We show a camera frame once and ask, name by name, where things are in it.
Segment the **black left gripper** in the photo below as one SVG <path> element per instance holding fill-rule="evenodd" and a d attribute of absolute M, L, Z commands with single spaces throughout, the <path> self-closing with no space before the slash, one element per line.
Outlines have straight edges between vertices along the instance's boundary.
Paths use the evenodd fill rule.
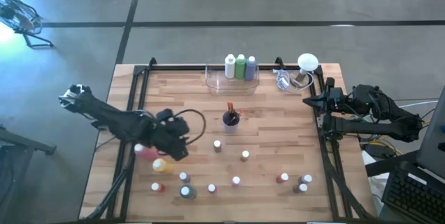
<path fill-rule="evenodd" d="M 175 161 L 188 156 L 185 135 L 190 131 L 182 117 L 174 116 L 171 109 L 156 114 L 154 129 L 149 134 L 149 144 L 170 155 Z"/>

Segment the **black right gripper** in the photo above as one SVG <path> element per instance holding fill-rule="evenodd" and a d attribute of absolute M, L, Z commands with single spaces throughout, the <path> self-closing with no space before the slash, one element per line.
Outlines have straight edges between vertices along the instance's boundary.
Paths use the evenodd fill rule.
<path fill-rule="evenodd" d="M 304 98 L 302 100 L 308 106 L 316 109 L 318 112 L 337 112 L 350 113 L 351 110 L 347 105 L 348 98 L 344 95 L 342 90 L 328 90 L 326 92 L 326 104 L 324 95 L 317 95 L 313 97 Z"/>

